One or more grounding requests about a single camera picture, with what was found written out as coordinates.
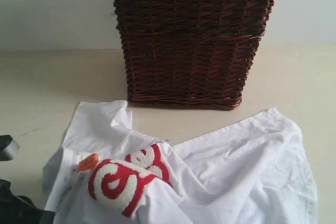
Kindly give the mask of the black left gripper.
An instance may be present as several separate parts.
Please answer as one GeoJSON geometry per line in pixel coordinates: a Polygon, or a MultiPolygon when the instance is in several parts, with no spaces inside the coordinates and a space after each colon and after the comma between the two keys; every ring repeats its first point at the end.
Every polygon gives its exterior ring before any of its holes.
{"type": "Polygon", "coordinates": [[[53,223],[53,211],[39,209],[26,196],[14,195],[10,186],[1,179],[1,223],[53,223]]]}

